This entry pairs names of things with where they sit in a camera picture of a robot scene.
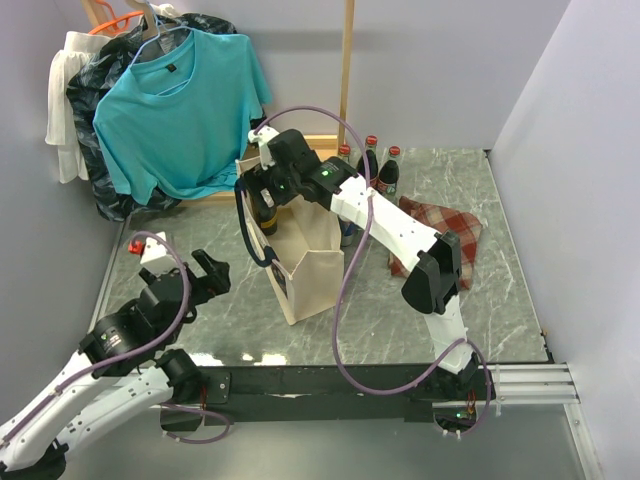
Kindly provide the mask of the wooden clothes rack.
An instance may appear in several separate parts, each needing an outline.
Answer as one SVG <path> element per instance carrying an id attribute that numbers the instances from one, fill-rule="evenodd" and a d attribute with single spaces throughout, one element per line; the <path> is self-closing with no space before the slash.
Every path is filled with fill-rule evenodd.
<path id="1" fill-rule="evenodd" d="M 340 31 L 271 31 L 267 39 L 281 50 L 284 59 L 270 74 L 262 70 L 269 89 L 271 83 L 278 83 L 282 97 L 296 98 L 307 105 L 336 103 L 341 92 Z M 251 130 L 265 119 L 264 108 L 262 118 L 252 121 Z"/>

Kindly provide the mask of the turquoise t-shirt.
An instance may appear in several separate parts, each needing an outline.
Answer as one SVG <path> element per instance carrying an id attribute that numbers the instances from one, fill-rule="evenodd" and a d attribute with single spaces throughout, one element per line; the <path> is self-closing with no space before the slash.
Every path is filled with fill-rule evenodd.
<path id="1" fill-rule="evenodd" d="M 272 100 L 251 40 L 200 30 L 168 54 L 130 65 L 93 120 L 117 193 L 195 200 L 232 189 L 251 123 Z"/>

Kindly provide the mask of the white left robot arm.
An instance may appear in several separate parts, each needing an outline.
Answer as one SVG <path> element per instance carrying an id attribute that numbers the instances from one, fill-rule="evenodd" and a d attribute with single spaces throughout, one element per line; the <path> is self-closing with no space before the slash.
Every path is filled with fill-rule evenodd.
<path id="1" fill-rule="evenodd" d="M 141 269 L 140 295 L 102 317 L 62 371 L 1 427 L 4 479 L 58 479 L 67 457 L 138 415 L 164 403 L 202 398 L 205 380 L 182 349 L 178 330 L 197 308 L 229 292 L 230 266 L 198 249 L 203 269 Z"/>

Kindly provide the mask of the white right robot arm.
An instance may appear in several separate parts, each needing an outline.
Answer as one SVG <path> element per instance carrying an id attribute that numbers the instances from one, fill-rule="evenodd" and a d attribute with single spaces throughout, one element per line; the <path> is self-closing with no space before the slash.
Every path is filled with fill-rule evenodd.
<path id="1" fill-rule="evenodd" d="M 261 220 L 302 198 L 362 228 L 386 247 L 408 271 L 403 299 L 425 315 L 437 355 L 441 392 L 460 398 L 473 386 L 481 364 L 467 338 L 459 305 L 461 246 L 453 231 L 428 227 L 384 198 L 347 162 L 320 160 L 301 132 L 264 126 L 248 134 L 259 162 L 240 174 L 238 193 L 246 193 Z"/>

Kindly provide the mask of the white hanging garment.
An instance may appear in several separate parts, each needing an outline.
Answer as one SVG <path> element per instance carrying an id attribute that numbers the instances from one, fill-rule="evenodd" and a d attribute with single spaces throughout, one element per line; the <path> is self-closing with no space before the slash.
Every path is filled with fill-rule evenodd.
<path id="1" fill-rule="evenodd" d="M 64 47 L 52 59 L 48 80 L 48 121 L 45 143 L 57 149 L 59 181 L 66 184 L 76 178 L 88 179 L 85 160 L 80 152 L 76 127 L 66 89 L 71 78 L 110 38 L 104 34 L 75 31 L 66 33 Z"/>

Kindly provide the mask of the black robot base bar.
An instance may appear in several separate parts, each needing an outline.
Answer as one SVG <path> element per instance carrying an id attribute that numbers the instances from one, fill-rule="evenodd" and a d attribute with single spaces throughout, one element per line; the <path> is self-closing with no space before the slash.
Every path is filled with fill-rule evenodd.
<path id="1" fill-rule="evenodd" d="M 479 407 L 495 398 L 493 379 L 482 369 L 462 382 L 438 368 L 404 393 L 377 396 L 357 390 L 335 366 L 284 365 L 201 366 L 197 381 L 180 388 L 172 401 L 203 406 L 233 423 L 369 419 L 432 423 L 440 403 L 451 422 L 455 408 Z"/>

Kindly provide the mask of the Coca-Cola glass bottle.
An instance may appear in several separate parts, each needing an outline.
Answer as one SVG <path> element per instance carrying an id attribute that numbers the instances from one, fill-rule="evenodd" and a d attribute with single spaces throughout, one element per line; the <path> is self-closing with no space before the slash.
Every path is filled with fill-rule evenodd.
<path id="1" fill-rule="evenodd" d="M 369 171 L 369 185 L 375 188 L 379 176 L 379 164 L 377 159 L 378 137 L 368 135 L 365 139 L 365 153 L 359 158 L 356 170 L 362 177 L 366 176 Z"/>
<path id="2" fill-rule="evenodd" d="M 350 155 L 351 155 L 350 146 L 347 144 L 341 145 L 338 148 L 338 155 L 342 160 L 344 160 L 345 162 L 348 162 L 350 160 Z"/>
<path id="3" fill-rule="evenodd" d="M 393 200 L 397 193 L 397 185 L 400 176 L 398 160 L 401 149 L 398 146 L 391 146 L 387 151 L 387 156 L 380 169 L 377 181 L 378 192 L 387 199 Z"/>

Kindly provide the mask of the dark floral patterned shirt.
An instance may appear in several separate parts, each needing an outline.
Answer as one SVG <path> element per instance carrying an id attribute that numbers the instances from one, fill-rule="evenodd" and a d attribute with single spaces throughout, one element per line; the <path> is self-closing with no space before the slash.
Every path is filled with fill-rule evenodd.
<path id="1" fill-rule="evenodd" d="M 211 34 L 236 34 L 235 26 L 223 19 L 200 14 L 187 13 L 176 19 L 158 15 L 160 23 L 166 27 L 183 25 Z M 107 165 L 100 150 L 99 140 L 94 130 L 93 120 L 99 102 L 116 84 L 129 66 L 143 42 L 146 20 L 142 26 L 107 42 L 98 53 L 93 54 L 88 63 L 67 83 L 66 97 L 70 101 L 80 152 L 85 159 L 89 182 L 91 183 L 98 213 L 109 221 L 124 221 L 139 210 L 160 211 L 177 206 L 182 198 L 173 198 L 156 187 L 146 205 L 136 202 L 131 195 L 118 194 L 115 190 Z M 260 63 L 258 62 L 258 97 L 262 104 L 272 101 Z M 235 180 L 231 180 L 231 170 L 223 169 L 220 185 L 214 191 L 206 191 L 188 196 L 186 200 L 197 200 L 221 191 L 230 191 Z"/>

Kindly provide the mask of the silver top drink can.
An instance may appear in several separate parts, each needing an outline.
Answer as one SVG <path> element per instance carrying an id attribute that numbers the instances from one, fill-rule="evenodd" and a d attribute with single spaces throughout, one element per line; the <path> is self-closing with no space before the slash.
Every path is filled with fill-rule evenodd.
<path id="1" fill-rule="evenodd" d="M 254 211 L 257 224 L 265 236 L 273 235 L 277 231 L 277 204 L 269 195 L 257 195 L 254 200 Z"/>

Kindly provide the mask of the beige canvas tote bag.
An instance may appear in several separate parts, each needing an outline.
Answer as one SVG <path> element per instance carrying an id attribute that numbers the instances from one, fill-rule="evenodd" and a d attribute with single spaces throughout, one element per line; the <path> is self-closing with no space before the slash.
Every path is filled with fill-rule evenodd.
<path id="1" fill-rule="evenodd" d="M 245 246 L 265 269 L 283 315 L 294 325 L 332 308 L 343 280 L 345 260 L 337 216 L 298 196 L 279 206 L 265 223 L 249 183 L 238 179 L 236 208 Z"/>

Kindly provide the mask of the orange plastic hanger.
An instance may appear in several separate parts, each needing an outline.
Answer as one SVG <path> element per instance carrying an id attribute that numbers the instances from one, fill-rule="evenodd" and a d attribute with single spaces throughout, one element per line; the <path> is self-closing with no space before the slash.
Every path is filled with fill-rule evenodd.
<path id="1" fill-rule="evenodd" d="M 90 35 L 117 36 L 127 32 L 135 20 L 143 17 L 142 10 L 133 10 L 119 15 L 109 1 L 82 0 L 82 6 L 91 23 Z"/>

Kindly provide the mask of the aluminium rail profile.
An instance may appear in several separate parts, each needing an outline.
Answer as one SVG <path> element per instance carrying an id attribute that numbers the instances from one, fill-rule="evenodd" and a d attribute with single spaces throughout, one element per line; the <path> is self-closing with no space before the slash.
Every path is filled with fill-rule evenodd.
<path id="1" fill-rule="evenodd" d="M 506 405 L 579 404 L 572 374 L 560 364 L 490 365 L 496 401 Z"/>

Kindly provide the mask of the red tab drink can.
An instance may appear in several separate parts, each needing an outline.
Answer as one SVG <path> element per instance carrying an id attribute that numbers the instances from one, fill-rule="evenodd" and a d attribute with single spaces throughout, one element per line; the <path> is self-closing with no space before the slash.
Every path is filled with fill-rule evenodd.
<path id="1" fill-rule="evenodd" d="M 339 226 L 341 231 L 341 242 L 340 245 L 342 247 L 348 247 L 352 244 L 355 232 L 357 230 L 357 226 L 350 221 L 339 219 Z"/>

